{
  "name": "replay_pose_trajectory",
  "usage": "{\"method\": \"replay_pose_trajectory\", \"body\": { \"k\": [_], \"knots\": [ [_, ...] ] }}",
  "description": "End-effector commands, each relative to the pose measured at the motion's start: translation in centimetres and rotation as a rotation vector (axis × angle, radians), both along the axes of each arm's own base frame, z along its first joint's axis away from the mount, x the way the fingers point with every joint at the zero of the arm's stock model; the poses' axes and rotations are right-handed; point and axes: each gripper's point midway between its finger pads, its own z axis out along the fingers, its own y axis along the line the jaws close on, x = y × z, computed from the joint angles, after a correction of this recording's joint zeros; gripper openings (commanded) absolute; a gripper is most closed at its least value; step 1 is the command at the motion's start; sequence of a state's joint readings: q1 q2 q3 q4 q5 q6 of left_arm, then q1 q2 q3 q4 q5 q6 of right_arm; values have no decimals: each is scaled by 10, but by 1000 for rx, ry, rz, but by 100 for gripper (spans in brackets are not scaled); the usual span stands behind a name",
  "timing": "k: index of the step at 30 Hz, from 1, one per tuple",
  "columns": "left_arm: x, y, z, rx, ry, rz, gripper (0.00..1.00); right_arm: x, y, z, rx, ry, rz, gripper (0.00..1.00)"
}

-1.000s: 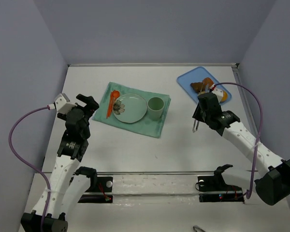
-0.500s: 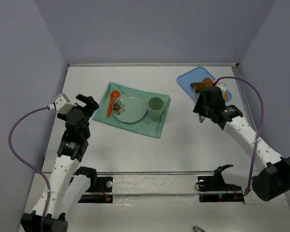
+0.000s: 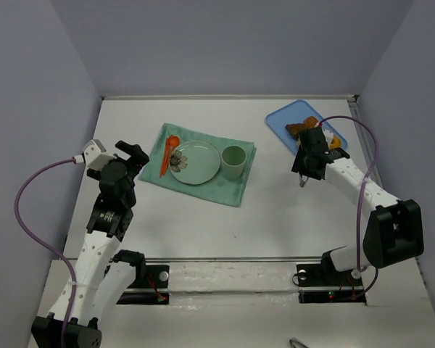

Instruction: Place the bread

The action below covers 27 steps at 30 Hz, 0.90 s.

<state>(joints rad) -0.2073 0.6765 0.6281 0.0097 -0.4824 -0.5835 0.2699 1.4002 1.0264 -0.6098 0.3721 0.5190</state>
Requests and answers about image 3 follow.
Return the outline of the metal tongs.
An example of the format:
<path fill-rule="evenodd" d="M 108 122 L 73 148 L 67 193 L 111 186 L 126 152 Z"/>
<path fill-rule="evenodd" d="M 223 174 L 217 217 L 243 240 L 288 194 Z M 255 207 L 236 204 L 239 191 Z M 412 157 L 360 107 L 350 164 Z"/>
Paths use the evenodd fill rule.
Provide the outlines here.
<path fill-rule="evenodd" d="M 310 178 L 308 176 L 300 174 L 299 175 L 299 187 L 304 188 L 306 186 L 307 182 L 309 181 L 309 179 Z"/>

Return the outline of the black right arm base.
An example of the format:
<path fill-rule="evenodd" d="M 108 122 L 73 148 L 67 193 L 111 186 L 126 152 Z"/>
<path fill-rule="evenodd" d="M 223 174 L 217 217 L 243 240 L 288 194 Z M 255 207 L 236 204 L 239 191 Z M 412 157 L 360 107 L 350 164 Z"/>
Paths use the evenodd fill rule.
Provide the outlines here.
<path fill-rule="evenodd" d="M 299 264 L 291 278 L 298 289 L 301 304 L 359 303 L 366 304 L 361 277 L 350 271 L 329 273 L 320 264 Z"/>

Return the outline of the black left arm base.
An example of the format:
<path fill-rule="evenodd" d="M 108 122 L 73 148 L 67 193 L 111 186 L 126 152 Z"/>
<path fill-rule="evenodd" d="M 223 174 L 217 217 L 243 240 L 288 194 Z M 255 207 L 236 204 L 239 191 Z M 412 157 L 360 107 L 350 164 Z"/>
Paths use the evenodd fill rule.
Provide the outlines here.
<path fill-rule="evenodd" d="M 168 305 L 169 265 L 147 265 L 145 275 L 135 281 L 118 299 L 118 305 Z"/>

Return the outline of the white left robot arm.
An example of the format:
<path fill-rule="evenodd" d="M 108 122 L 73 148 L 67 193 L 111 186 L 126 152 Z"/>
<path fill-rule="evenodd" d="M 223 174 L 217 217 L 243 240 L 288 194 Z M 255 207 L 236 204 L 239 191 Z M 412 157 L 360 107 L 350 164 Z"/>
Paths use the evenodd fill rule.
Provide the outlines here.
<path fill-rule="evenodd" d="M 97 139 L 72 158 L 98 182 L 99 195 L 67 283 L 48 314 L 32 324 L 38 347 L 99 347 L 102 315 L 145 275 L 145 256 L 119 247 L 133 219 L 134 179 L 149 157 L 138 144 L 118 141 L 115 147 L 127 158 L 108 153 Z"/>

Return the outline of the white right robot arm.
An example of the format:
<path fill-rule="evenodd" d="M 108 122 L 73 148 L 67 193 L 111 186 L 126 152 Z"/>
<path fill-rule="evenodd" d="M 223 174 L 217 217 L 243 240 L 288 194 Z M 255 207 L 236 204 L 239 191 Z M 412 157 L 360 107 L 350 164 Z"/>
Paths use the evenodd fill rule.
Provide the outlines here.
<path fill-rule="evenodd" d="M 423 254 L 423 224 L 417 202 L 401 200 L 366 178 L 342 148 L 329 147 L 322 128 L 299 132 L 298 142 L 291 171 L 299 174 L 300 186 L 308 178 L 325 180 L 356 205 L 358 219 L 368 220 L 364 232 L 357 224 L 354 246 L 323 254 L 324 267 L 338 272 L 369 266 L 382 269 Z"/>

